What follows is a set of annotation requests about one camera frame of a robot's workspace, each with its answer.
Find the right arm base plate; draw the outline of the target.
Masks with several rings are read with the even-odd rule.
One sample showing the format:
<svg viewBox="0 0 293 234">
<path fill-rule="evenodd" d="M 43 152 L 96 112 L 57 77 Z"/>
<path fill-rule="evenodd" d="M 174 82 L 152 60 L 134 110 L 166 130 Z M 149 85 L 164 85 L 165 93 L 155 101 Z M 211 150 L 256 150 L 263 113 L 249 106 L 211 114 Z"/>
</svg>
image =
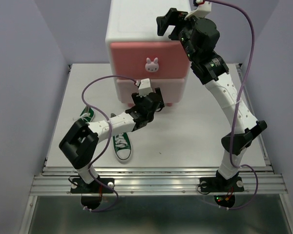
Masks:
<svg viewBox="0 0 293 234">
<path fill-rule="evenodd" d="M 220 177 L 202 177 L 199 179 L 199 185 L 203 193 L 226 193 L 243 192 L 244 184 L 241 177 L 231 178 L 225 180 Z"/>
</svg>

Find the pink front drawer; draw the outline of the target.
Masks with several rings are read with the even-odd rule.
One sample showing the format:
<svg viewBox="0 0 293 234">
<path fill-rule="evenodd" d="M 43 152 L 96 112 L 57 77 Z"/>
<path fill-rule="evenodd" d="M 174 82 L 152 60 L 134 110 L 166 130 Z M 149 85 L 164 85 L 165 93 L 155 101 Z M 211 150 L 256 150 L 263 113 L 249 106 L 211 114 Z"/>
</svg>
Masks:
<svg viewBox="0 0 293 234">
<path fill-rule="evenodd" d="M 179 42 L 113 42 L 111 62 L 118 75 L 138 78 L 184 78 L 189 60 Z"/>
</svg>

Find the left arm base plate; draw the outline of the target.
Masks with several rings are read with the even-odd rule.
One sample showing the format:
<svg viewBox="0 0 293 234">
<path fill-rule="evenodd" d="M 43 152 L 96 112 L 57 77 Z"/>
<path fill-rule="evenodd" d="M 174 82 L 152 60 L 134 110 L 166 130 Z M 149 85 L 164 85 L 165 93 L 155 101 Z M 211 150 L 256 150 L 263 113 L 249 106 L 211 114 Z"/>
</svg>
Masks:
<svg viewBox="0 0 293 234">
<path fill-rule="evenodd" d="M 68 178 L 68 181 L 71 183 L 70 192 L 72 194 L 112 194 L 113 191 L 108 187 L 108 183 L 114 184 L 114 178 L 99 178 L 99 181 L 105 186 L 92 181 L 90 184 L 87 184 L 80 177 Z"/>
</svg>

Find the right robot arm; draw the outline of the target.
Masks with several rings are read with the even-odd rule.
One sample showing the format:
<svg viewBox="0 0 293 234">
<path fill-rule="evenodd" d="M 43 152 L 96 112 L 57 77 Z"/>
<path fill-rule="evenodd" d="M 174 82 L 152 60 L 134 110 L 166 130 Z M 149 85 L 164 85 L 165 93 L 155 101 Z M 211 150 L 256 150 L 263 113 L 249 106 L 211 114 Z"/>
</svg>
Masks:
<svg viewBox="0 0 293 234">
<path fill-rule="evenodd" d="M 164 16 L 156 18 L 156 23 L 158 36 L 174 26 L 168 38 L 181 43 L 191 70 L 216 99 L 231 126 L 231 132 L 221 139 L 224 155 L 216 176 L 200 180 L 204 190 L 207 193 L 233 187 L 243 154 L 267 124 L 250 112 L 232 82 L 227 64 L 215 52 L 220 32 L 213 21 L 170 8 Z"/>
</svg>

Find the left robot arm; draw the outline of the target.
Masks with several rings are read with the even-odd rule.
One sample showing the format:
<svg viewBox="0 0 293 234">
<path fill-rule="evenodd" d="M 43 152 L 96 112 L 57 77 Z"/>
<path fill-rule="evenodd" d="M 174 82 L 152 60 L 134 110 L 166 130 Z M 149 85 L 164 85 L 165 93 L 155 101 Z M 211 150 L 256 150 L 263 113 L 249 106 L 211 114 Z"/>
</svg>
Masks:
<svg viewBox="0 0 293 234">
<path fill-rule="evenodd" d="M 90 163 L 97 145 L 115 135 L 145 127 L 153 121 L 155 112 L 165 106 L 160 88 L 145 97 L 134 93 L 132 98 L 133 107 L 109 120 L 91 123 L 75 121 L 59 143 L 59 149 L 77 171 L 83 188 L 88 192 L 96 191 L 99 186 L 99 175 Z"/>
</svg>

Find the light pink drawer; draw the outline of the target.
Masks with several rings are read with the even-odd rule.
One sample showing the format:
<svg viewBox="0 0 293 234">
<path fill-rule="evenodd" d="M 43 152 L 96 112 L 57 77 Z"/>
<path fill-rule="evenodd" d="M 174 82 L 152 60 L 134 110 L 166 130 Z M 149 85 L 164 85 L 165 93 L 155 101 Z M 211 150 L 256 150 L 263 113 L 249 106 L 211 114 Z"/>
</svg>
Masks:
<svg viewBox="0 0 293 234">
<path fill-rule="evenodd" d="M 178 103 L 182 97 L 186 85 L 186 78 L 151 79 L 151 87 L 160 88 L 165 104 Z M 138 88 L 131 80 L 117 78 L 115 80 L 118 100 L 124 104 L 133 104 L 131 95 L 138 92 Z"/>
</svg>

